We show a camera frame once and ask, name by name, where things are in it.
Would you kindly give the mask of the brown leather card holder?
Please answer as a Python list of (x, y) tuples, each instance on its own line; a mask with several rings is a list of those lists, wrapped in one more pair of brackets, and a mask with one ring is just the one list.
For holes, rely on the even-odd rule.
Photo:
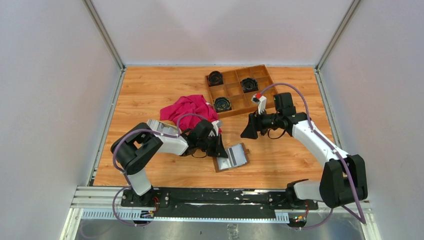
[(239, 168), (249, 163), (249, 149), (244, 143), (238, 143), (225, 149), (228, 157), (214, 157), (213, 165), (216, 173)]

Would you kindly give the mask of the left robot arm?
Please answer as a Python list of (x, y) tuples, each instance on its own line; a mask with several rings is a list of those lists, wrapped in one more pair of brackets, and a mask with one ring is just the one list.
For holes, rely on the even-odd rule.
[(146, 166), (155, 154), (186, 157), (201, 151), (208, 157), (228, 157), (219, 128), (205, 119), (186, 130), (158, 120), (141, 122), (116, 140), (110, 151), (113, 165), (124, 174), (135, 202), (142, 207), (155, 200), (146, 173)]

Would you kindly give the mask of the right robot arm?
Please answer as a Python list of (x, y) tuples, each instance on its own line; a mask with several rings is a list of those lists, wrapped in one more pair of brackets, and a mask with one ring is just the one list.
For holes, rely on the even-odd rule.
[(364, 159), (340, 149), (324, 136), (305, 112), (297, 112), (289, 92), (273, 96), (275, 113), (267, 113), (267, 98), (254, 94), (251, 101), (257, 110), (250, 113), (241, 138), (257, 139), (270, 130), (283, 129), (302, 143), (323, 168), (321, 179), (302, 179), (287, 184), (285, 201), (298, 209), (306, 200), (325, 203), (330, 208), (341, 207), (368, 197)]

